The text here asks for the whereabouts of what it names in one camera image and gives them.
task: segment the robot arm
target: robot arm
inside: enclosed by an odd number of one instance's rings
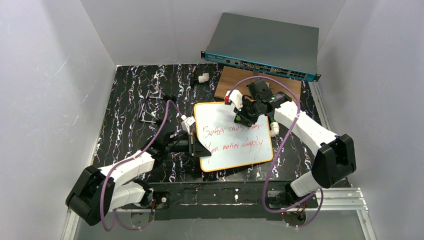
[[[234,122],[249,127],[265,114],[275,120],[270,124],[270,135],[275,137],[279,133],[279,124],[289,128],[298,118],[292,132],[315,156],[311,171],[285,187],[284,202],[295,203],[313,191],[330,188],[356,170],[354,142],[350,136],[338,136],[305,112],[300,111],[297,115],[298,108],[290,97],[283,92],[273,94],[264,80],[254,81],[247,87],[252,99],[246,99],[238,90],[225,98],[226,104],[235,106]]]
[[[297,116],[297,106],[287,101],[275,109],[276,122],[289,128],[298,117],[293,133],[304,142],[315,156],[312,170],[286,186],[294,200],[320,188],[330,188],[356,170],[354,142],[350,136],[338,136],[325,129],[305,112]]]
[[[153,144],[142,155],[136,157],[141,152],[141,150],[138,150],[135,154],[126,158],[134,160],[119,166],[111,173],[108,182],[105,183],[103,210],[105,215],[109,209],[116,209],[128,204],[139,203],[142,206],[148,206],[153,200],[153,188],[144,181],[134,182],[132,180],[162,164],[168,153],[182,152],[192,157],[212,155],[196,137],[192,126],[195,122],[194,118],[182,116],[182,119],[182,131],[160,132]],[[164,129],[170,130],[174,127],[166,122]],[[86,167],[66,198],[66,205],[90,226],[101,220],[101,186],[115,164],[101,168],[92,165]]]

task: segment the white enclosure panel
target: white enclosure panel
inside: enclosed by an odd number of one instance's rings
[[[116,66],[79,0],[0,2],[0,238],[61,238]]]
[[[330,126],[355,142],[378,239],[422,239],[424,1],[348,0],[318,53]]]
[[[345,0],[81,0],[118,65],[204,62],[224,12],[319,28],[321,46]],[[258,29],[258,38],[269,32]]]

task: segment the black marble surface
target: black marble surface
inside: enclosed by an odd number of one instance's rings
[[[194,87],[188,84],[187,76],[193,66],[197,72],[209,73],[210,80]],[[154,85],[154,92],[178,96],[177,105],[186,116],[193,115],[196,103],[215,102],[214,92],[223,66],[220,64],[179,64],[118,67],[105,112],[93,165],[103,167],[116,163],[132,155],[141,148],[147,139],[156,132],[153,123],[137,121],[141,103],[146,96],[148,84]],[[146,109],[163,118],[165,102],[159,99],[147,101]],[[300,103],[302,111],[321,124],[318,112],[306,82],[302,83]],[[181,129],[177,112],[170,107],[168,119]],[[279,136],[273,138],[274,152],[283,140],[287,128],[280,127]],[[288,139],[280,154],[271,179],[290,181],[306,173],[312,166],[313,155],[306,145],[294,134]],[[140,178],[151,183],[164,182],[208,182],[208,181],[263,181],[269,170],[270,162],[252,164],[243,167],[203,172],[198,159],[182,153],[170,154],[169,159],[160,167],[145,173]]]

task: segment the small white object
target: small white object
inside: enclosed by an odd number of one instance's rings
[[[228,96],[228,94],[230,94],[230,91],[226,91],[225,96]],[[234,104],[239,111],[241,111],[243,107],[242,98],[243,94],[239,90],[232,91],[231,96],[228,97],[231,103]]]
[[[322,188],[315,181],[311,171],[303,174],[298,179],[290,183],[290,187],[293,189],[294,193],[296,193],[298,197],[303,197],[306,194],[312,193],[313,191]]]
[[[186,117],[186,115],[182,115],[181,120],[182,130],[186,131],[187,133],[190,133],[190,127],[196,122],[195,118],[193,116]]]
[[[141,150],[138,150],[133,155],[125,158],[125,160],[134,158],[140,152]],[[134,160],[131,160],[117,167],[117,169],[115,169],[110,175],[115,182],[114,190],[116,191],[120,186],[122,186],[124,183],[129,182],[133,178],[141,174],[150,172],[153,169],[154,163],[155,163],[155,160],[152,158],[152,156],[149,153],[145,152],[141,156],[135,158]],[[109,171],[116,164],[118,163],[115,163],[109,166],[100,167],[99,168],[100,172],[103,175],[107,176]]]
[[[319,125],[316,121],[301,111],[297,114],[297,106],[293,101],[287,101],[275,109],[274,119],[278,123],[290,128],[295,118],[298,118],[293,133],[304,142],[313,155],[316,156],[322,143],[330,143],[336,139],[336,134]]]
[[[139,203],[145,193],[146,191],[143,187],[133,181],[115,188],[110,202],[109,211],[127,204]]]
[[[198,79],[201,84],[209,81],[209,73],[203,73]]]
[[[271,130],[269,130],[269,135],[271,135],[271,138],[277,136],[280,133],[280,126],[278,125],[278,122],[271,122],[269,126],[271,127]]]

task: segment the whiteboard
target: whiteboard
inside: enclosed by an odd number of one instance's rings
[[[234,106],[224,102],[202,102],[194,106],[197,137],[212,152],[212,156],[200,158],[204,172],[273,159],[268,118],[262,115],[256,124],[247,127],[234,123],[235,117]]]

